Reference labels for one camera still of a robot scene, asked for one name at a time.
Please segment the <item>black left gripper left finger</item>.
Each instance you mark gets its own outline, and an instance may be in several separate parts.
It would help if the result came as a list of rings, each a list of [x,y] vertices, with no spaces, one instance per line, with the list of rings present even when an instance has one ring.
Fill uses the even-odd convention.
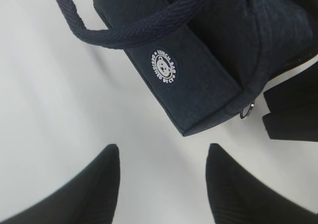
[[[120,186],[119,148],[107,145],[77,176],[5,224],[110,224]]]

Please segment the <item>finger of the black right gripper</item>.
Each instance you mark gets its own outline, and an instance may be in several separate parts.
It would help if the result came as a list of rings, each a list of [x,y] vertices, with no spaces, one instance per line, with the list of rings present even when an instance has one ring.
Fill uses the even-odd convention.
[[[269,113],[262,118],[270,139],[318,141],[318,115],[306,112]]]
[[[272,113],[318,102],[318,64],[264,92]]]

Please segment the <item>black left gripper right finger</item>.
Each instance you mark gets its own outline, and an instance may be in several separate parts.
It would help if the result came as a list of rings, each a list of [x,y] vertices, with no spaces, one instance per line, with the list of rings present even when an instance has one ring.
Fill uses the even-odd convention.
[[[217,224],[316,224],[317,214],[293,203],[255,178],[220,145],[206,162],[207,194]]]

